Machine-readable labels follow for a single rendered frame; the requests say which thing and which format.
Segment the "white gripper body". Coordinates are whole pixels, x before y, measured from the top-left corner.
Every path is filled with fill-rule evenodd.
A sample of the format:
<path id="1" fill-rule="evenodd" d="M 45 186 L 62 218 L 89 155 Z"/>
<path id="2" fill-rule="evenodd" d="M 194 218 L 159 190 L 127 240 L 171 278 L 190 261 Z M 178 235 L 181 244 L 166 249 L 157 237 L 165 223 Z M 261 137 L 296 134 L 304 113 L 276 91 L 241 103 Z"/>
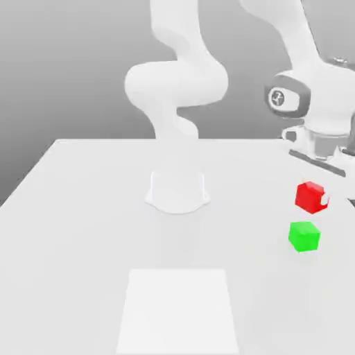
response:
<path id="1" fill-rule="evenodd" d="M 292 163 L 292 172 L 303 180 L 334 181 L 355 184 L 355 161 L 343 154 L 336 154 L 330 159 L 311 158 L 305 153 L 288 148 L 287 153 Z"/>

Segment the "small green cube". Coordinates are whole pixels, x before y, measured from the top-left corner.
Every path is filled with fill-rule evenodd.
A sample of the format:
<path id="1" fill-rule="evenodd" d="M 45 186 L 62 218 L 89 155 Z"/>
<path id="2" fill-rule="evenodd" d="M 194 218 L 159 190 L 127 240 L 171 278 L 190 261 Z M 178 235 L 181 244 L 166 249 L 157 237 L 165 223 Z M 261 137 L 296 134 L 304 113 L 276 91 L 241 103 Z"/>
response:
<path id="1" fill-rule="evenodd" d="M 317 250 L 320 230 L 310 221 L 298 221 L 290 224 L 288 240 L 298 252 Z"/>

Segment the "small red cube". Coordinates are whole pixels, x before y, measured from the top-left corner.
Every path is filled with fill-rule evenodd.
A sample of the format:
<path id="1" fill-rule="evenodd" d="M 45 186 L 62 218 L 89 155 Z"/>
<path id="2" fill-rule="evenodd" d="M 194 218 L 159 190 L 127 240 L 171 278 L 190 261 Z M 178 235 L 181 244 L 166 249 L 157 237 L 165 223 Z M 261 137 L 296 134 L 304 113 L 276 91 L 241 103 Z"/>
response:
<path id="1" fill-rule="evenodd" d="M 297 186 L 295 205 L 309 212 L 316 214 L 328 207 L 329 202 L 322 203 L 324 187 L 312 181 L 303 182 Z"/>

